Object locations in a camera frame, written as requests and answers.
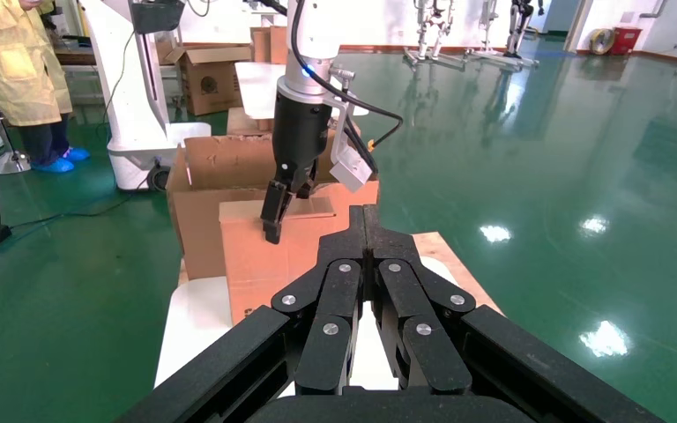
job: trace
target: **white table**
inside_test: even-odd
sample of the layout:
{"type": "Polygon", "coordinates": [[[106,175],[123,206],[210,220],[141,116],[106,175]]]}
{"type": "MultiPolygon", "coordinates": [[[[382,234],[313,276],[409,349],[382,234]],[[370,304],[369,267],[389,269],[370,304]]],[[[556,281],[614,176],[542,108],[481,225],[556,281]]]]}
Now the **white table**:
{"type": "MultiPolygon", "coordinates": [[[[250,119],[273,119],[273,105],[276,103],[276,83],[286,72],[285,64],[238,62],[234,64],[237,80],[240,83],[242,107],[250,119]]],[[[341,83],[331,77],[331,84],[341,89],[341,83]]],[[[355,108],[353,115],[364,116],[369,112],[364,108],[355,108]]],[[[334,117],[339,115],[333,109],[334,117]]]]}
{"type": "MultiPolygon", "coordinates": [[[[458,285],[450,270],[439,260],[423,256],[421,262],[458,285]]],[[[173,292],[167,312],[167,325],[154,386],[163,383],[231,328],[229,292],[224,277],[193,279],[178,286],[173,292]]],[[[391,368],[385,359],[383,344],[369,303],[364,304],[364,313],[360,319],[351,384],[367,390],[398,388],[398,380],[391,374],[391,368]]],[[[282,397],[289,395],[294,395],[294,384],[282,393],[282,397]]]]}

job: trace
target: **person's leg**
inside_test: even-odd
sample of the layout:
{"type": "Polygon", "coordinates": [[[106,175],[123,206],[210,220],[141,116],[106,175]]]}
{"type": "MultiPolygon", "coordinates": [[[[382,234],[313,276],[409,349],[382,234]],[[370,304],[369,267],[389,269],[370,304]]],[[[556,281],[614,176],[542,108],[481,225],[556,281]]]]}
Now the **person's leg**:
{"type": "Polygon", "coordinates": [[[17,129],[30,161],[35,165],[48,166],[61,157],[51,149],[53,134],[50,124],[18,126],[17,129]]]}
{"type": "Polygon", "coordinates": [[[66,131],[69,129],[69,114],[61,115],[61,120],[50,124],[50,133],[53,136],[53,143],[50,145],[50,150],[53,151],[57,157],[63,157],[69,151],[69,138],[66,131]]]}
{"type": "Polygon", "coordinates": [[[72,148],[69,145],[68,137],[69,129],[69,114],[61,115],[61,122],[51,123],[50,131],[53,134],[53,144],[50,146],[59,157],[63,157],[68,161],[75,162],[86,160],[89,158],[89,152],[83,148],[72,148]]]}

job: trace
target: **red fire extinguisher box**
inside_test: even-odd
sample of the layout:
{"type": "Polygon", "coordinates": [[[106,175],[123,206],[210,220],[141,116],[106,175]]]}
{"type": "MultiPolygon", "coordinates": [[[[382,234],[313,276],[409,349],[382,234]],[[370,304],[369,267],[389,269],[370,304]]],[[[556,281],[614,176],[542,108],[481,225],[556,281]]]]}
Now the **red fire extinguisher box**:
{"type": "Polygon", "coordinates": [[[614,46],[608,50],[608,54],[611,56],[623,56],[628,55],[635,49],[637,40],[640,38],[640,33],[642,29],[640,28],[627,28],[619,27],[614,28],[614,34],[616,35],[614,46]]]}

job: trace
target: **blue led light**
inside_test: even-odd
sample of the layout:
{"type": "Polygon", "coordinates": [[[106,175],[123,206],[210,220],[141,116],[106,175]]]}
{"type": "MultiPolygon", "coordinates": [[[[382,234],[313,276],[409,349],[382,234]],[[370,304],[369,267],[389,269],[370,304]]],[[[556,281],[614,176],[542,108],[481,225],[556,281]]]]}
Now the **blue led light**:
{"type": "MultiPolygon", "coordinates": [[[[310,69],[311,71],[313,71],[313,73],[315,73],[315,68],[313,67],[312,64],[308,65],[308,69],[310,69]]],[[[305,78],[310,78],[310,74],[305,69],[302,69],[302,75],[304,75],[305,78]]]]}

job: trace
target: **green epoxy floor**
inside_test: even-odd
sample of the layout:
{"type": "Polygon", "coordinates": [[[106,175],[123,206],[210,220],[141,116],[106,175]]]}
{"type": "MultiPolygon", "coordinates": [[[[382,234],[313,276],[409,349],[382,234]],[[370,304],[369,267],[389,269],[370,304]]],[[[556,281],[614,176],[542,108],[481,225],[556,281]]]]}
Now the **green epoxy floor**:
{"type": "MultiPolygon", "coordinates": [[[[526,48],[541,66],[516,74],[339,58],[364,100],[407,119],[376,150],[383,223],[439,231],[508,317],[677,422],[673,64],[526,48]]],[[[77,113],[71,137],[92,160],[0,177],[7,223],[123,199],[94,135],[101,109],[77,113]]],[[[208,120],[225,129],[225,114],[208,120]]],[[[390,125],[358,123],[375,137],[390,125]]],[[[109,421],[153,386],[181,254],[165,197],[26,230],[0,254],[0,422],[109,421]]]]}

